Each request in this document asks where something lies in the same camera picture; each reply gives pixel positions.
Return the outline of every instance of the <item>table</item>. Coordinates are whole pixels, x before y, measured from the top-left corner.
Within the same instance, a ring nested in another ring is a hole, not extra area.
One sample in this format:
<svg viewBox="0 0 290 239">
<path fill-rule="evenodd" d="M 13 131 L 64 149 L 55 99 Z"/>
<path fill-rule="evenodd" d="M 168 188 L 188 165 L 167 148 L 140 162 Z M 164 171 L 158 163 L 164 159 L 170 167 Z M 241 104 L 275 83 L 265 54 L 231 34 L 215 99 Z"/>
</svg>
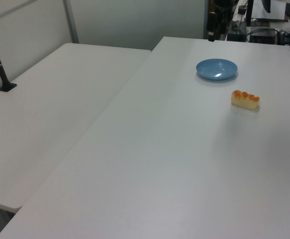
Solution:
<svg viewBox="0 0 290 239">
<path fill-rule="evenodd" d="M 200 78 L 208 58 L 238 75 Z M 231 105 L 236 89 L 260 109 Z M 289 49 L 164 37 L 7 238 L 290 238 Z"/>
<path fill-rule="evenodd" d="M 149 53 L 65 44 L 0 92 L 0 208 L 23 206 Z"/>
</svg>

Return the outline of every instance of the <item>cable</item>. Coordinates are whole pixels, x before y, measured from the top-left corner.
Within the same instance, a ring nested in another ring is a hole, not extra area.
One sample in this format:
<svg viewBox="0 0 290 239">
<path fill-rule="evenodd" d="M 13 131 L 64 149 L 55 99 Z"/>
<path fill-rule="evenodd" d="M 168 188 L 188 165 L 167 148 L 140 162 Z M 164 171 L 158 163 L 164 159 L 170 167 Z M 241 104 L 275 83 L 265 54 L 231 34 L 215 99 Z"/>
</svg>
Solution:
<svg viewBox="0 0 290 239">
<path fill-rule="evenodd" d="M 242 17 L 243 17 L 243 14 L 241 14 L 241 19 L 240 19 L 240 23 L 239 23 L 239 27 L 238 29 L 240 30 L 240 25 L 241 25 L 241 22 L 242 22 Z"/>
<path fill-rule="evenodd" d="M 279 33 L 279 31 L 277 31 L 276 29 L 272 29 L 272 28 L 268 28 L 268 29 L 257 29 L 257 30 L 251 31 L 250 33 L 246 34 L 246 36 L 251 35 L 253 33 L 262 32 L 262 31 L 275 31 L 276 33 Z"/>
</svg>

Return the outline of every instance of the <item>wall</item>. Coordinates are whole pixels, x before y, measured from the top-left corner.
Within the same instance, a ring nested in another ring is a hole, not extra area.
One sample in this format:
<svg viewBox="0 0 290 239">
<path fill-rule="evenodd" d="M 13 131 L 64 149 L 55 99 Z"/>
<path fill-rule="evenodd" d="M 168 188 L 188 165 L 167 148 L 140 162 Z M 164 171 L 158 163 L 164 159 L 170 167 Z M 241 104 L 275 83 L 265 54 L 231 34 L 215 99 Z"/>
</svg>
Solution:
<svg viewBox="0 0 290 239">
<path fill-rule="evenodd" d="M 67 0 L 78 41 L 152 50 L 163 36 L 203 38 L 207 0 Z"/>
<path fill-rule="evenodd" d="M 8 2 L 0 4 L 0 58 L 12 81 L 72 40 L 63 1 L 15 0 L 22 7 L 12 12 L 8 7 L 16 6 Z"/>
</svg>

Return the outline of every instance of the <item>blue plate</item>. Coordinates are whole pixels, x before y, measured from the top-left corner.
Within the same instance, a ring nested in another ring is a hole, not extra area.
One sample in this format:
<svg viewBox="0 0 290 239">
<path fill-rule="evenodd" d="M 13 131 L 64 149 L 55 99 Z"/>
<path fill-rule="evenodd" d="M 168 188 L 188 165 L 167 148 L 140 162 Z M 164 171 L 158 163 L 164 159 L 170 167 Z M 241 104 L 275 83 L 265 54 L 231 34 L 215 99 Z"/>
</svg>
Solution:
<svg viewBox="0 0 290 239">
<path fill-rule="evenodd" d="M 196 71 L 204 78 L 221 81 L 234 76 L 238 71 L 238 67 L 232 61 L 224 59 L 208 59 L 198 63 Z"/>
</svg>

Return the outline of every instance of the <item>white table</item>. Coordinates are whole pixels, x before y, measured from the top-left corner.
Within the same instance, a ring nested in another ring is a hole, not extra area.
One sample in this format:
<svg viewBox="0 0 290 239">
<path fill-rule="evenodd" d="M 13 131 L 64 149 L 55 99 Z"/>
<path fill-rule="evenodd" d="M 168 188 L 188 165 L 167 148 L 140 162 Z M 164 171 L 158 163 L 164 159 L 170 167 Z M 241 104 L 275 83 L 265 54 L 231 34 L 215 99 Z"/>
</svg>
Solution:
<svg viewBox="0 0 290 239">
<path fill-rule="evenodd" d="M 208 58 L 238 76 L 198 77 Z M 290 238 L 289 49 L 163 38 L 0 234 L 27 238 Z"/>
<path fill-rule="evenodd" d="M 149 54 L 65 44 L 0 92 L 0 208 L 23 206 Z"/>
</svg>

